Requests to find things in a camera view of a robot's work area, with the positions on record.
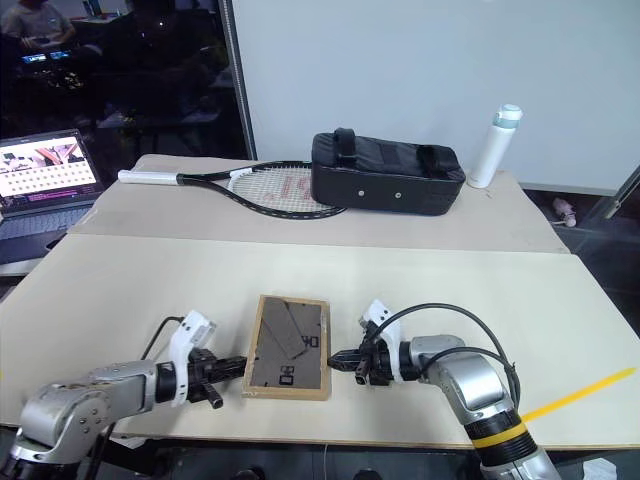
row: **printed number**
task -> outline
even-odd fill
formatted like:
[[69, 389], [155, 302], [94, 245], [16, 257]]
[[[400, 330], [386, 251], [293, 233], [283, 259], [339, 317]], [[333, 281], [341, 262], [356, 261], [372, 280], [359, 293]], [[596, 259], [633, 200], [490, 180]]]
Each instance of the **printed number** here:
[[308, 337], [306, 335], [302, 335], [302, 341], [307, 347], [318, 348], [320, 346], [320, 338], [316, 336]]
[[293, 385], [293, 371], [295, 367], [293, 365], [283, 365], [280, 367], [280, 385]]

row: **monitor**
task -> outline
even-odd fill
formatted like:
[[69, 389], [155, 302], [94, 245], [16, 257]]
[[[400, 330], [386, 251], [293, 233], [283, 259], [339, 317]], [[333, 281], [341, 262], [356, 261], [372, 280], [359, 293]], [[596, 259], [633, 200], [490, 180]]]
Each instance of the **monitor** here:
[[0, 142], [3, 213], [91, 200], [103, 190], [77, 130]]

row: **yellow tape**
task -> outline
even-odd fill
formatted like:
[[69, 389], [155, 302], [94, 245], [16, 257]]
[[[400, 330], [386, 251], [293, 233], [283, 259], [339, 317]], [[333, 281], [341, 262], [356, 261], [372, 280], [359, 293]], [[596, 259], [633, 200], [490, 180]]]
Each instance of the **yellow tape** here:
[[486, 448], [498, 445], [499, 443], [506, 442], [512, 438], [516, 438], [518, 435], [522, 435], [527, 431], [527, 427], [524, 423], [519, 423], [515, 427], [511, 427], [504, 432], [496, 433], [490, 437], [478, 438], [477, 440], [471, 440], [473, 446], [476, 448]]
[[635, 371], [636, 371], [636, 368], [632, 367], [632, 368], [626, 368], [624, 370], [621, 370], [618, 373], [614, 373], [613, 375], [603, 378], [602, 380], [592, 385], [589, 385], [588, 387], [585, 387], [581, 390], [578, 390], [577, 392], [572, 393], [571, 395], [567, 395], [566, 397], [561, 398], [560, 400], [556, 400], [555, 402], [550, 403], [549, 405], [546, 405], [542, 408], [538, 408], [533, 412], [529, 412], [526, 415], [523, 415], [522, 421], [530, 422], [531, 420], [535, 420], [536, 418], [542, 417], [543, 415], [547, 415], [548, 413], [551, 413], [554, 410], [557, 410], [559, 408], [564, 407], [565, 405], [568, 405], [577, 400], [580, 400], [581, 398], [584, 398], [587, 395], [591, 395], [592, 393], [595, 393], [598, 390], [602, 390], [603, 388], [606, 388], [609, 385], [612, 385], [613, 383], [628, 377], [629, 375], [633, 374]]

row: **black tennis bag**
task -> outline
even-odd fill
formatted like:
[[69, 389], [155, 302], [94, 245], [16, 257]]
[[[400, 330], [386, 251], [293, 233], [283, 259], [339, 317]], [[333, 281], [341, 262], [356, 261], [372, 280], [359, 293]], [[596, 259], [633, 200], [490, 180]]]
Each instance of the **black tennis bag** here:
[[345, 128], [316, 135], [311, 161], [312, 197], [336, 207], [442, 215], [465, 181], [449, 147], [356, 137]]

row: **laptop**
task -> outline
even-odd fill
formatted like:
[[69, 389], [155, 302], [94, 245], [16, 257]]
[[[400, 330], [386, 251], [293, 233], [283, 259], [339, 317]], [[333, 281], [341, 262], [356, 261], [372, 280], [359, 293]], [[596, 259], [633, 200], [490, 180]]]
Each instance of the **laptop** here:
[[103, 191], [78, 130], [0, 141], [0, 264], [46, 255]]

